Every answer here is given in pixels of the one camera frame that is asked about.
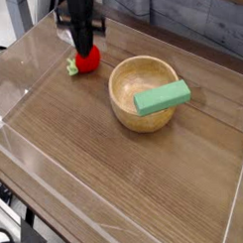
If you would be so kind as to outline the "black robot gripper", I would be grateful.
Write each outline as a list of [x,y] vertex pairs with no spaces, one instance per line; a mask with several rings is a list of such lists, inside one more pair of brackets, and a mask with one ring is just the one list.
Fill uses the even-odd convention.
[[[93,14],[93,0],[66,0],[66,3],[72,18],[69,26],[71,37],[77,52],[85,58],[93,47],[94,37],[90,19]],[[86,21],[85,27],[82,23],[76,21]]]

